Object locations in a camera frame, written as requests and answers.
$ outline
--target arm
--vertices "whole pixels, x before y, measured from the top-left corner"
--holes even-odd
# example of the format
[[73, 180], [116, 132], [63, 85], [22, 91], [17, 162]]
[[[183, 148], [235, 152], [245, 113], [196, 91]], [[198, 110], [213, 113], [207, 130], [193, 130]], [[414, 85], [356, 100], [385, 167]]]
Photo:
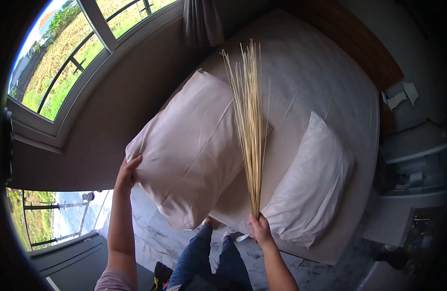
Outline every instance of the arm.
[[293, 275], [286, 267], [280, 255], [279, 248], [275, 244], [267, 219], [260, 213], [258, 221], [253, 214], [250, 214], [248, 224], [252, 226], [252, 236], [261, 246], [262, 252], [264, 253], [269, 289], [271, 291], [298, 291], [295, 278], [293, 278]]
[[123, 160], [115, 183], [107, 235], [108, 262], [106, 269], [119, 271], [138, 288], [136, 259], [134, 256], [134, 234], [131, 216], [130, 192], [134, 186], [133, 170], [140, 164], [142, 156], [126, 163]]

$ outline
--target dry reed stalk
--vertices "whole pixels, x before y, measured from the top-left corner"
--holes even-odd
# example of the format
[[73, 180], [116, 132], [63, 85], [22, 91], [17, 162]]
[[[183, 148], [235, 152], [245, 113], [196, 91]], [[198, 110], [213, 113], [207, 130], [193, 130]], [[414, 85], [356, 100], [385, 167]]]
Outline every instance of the dry reed stalk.
[[243, 151], [244, 169], [248, 192], [250, 196], [251, 212], [258, 219], [261, 198], [261, 175], [264, 163], [265, 143], [263, 140], [267, 135], [268, 119], [263, 133], [262, 117], [262, 60], [261, 44], [256, 44], [252, 39], [250, 44], [243, 50], [243, 68], [240, 63], [235, 64], [232, 71], [230, 59], [225, 50], [222, 50], [225, 69], [230, 83], [233, 96], [233, 106], [237, 120], [238, 133]]

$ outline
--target mattress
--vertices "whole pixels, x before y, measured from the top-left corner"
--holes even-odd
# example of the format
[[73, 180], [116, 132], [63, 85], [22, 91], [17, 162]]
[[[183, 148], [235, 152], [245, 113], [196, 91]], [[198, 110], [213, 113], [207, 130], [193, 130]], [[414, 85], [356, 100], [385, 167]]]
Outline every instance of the mattress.
[[[268, 118], [274, 127], [267, 137], [261, 209], [293, 161], [311, 111], [325, 120], [355, 156], [337, 215], [309, 250], [275, 235], [281, 251], [335, 265], [360, 221], [372, 185], [378, 150], [378, 90], [339, 46], [283, 10], [274, 10], [245, 27], [199, 68], [228, 82], [221, 49], [229, 53], [232, 63], [242, 61], [240, 43], [245, 45], [251, 38], [261, 43], [263, 103], [265, 110], [269, 108]], [[247, 233], [250, 204], [244, 171], [224, 190], [210, 214]]]

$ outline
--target hand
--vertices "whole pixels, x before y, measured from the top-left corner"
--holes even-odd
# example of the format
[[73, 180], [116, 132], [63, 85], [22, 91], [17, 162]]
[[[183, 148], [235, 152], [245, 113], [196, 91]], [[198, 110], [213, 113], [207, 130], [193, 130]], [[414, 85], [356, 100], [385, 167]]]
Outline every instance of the hand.
[[135, 180], [133, 177], [133, 171], [136, 169], [142, 161], [142, 156], [139, 155], [129, 163], [127, 163], [127, 158], [123, 159], [122, 166], [118, 171], [117, 181], [115, 182], [115, 188], [120, 190], [128, 190], [128, 193], [133, 188]]
[[261, 248], [268, 245], [275, 245], [274, 238], [271, 234], [271, 228], [269, 227], [269, 222], [264, 215], [262, 215], [262, 213], [259, 213], [259, 221], [251, 213], [250, 217], [248, 218], [248, 225], [252, 226], [253, 228], [253, 232], [250, 235], [256, 239]]

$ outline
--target white pillow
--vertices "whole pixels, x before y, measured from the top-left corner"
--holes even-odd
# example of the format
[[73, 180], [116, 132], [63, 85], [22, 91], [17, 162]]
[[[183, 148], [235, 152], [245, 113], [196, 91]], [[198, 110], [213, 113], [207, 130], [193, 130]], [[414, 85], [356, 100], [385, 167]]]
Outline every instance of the white pillow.
[[195, 72], [125, 151], [170, 226], [196, 228], [243, 167], [230, 86]]
[[309, 247], [334, 217], [354, 158], [314, 112], [298, 153], [262, 213], [283, 240]]

